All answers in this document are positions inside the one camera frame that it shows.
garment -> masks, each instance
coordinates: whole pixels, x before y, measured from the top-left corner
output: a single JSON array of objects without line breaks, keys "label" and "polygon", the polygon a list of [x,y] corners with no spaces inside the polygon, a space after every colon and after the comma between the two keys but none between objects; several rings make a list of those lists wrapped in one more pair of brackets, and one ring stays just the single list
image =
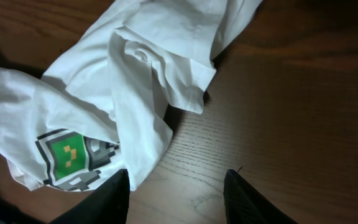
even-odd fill
[{"label": "garment", "polygon": [[260,1],[117,0],[41,80],[0,69],[12,176],[31,190],[92,190],[127,169],[135,190],[171,141],[168,103],[202,113],[211,59]]}]

graphic print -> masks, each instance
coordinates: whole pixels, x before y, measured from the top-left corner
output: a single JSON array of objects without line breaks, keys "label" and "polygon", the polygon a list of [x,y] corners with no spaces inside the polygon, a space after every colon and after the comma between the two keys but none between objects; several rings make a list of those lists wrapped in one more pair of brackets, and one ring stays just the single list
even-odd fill
[{"label": "graphic print", "polygon": [[86,190],[100,178],[98,168],[111,162],[119,145],[58,129],[37,138],[35,145],[47,165],[45,185],[61,190]]}]

wooden surface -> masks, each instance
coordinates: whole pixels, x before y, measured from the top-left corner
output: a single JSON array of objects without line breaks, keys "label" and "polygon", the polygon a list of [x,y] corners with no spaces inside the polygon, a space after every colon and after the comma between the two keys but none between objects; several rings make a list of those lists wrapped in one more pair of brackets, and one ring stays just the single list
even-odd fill
[{"label": "wooden surface", "polygon": [[[0,66],[39,76],[110,0],[0,0]],[[358,1],[265,1],[219,56],[202,115],[131,193],[128,223],[225,223],[223,178],[241,174],[300,223],[358,223]],[[0,197],[43,221],[87,196],[29,192],[0,156]]]}]

wood grain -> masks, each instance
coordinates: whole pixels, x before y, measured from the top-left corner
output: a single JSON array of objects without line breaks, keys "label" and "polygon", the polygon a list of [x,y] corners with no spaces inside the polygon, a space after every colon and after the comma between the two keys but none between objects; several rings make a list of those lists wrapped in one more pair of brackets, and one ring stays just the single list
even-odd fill
[{"label": "wood grain", "polygon": [[[0,66],[42,73],[110,4],[0,0]],[[204,113],[169,111],[175,137],[128,223],[225,223],[224,175],[240,167],[299,223],[358,223],[358,1],[264,1],[215,62]],[[86,195],[28,192],[0,156],[0,197],[35,218]]]}]

wrinkled fabric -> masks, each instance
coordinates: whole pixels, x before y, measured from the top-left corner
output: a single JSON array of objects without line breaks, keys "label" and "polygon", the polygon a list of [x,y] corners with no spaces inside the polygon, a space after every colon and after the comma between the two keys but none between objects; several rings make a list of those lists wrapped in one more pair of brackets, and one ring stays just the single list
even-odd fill
[{"label": "wrinkled fabric", "polygon": [[0,153],[12,176],[31,190],[78,191],[127,169],[138,188],[171,141],[167,105],[202,113],[211,59],[259,3],[117,0],[41,80],[0,68]]}]

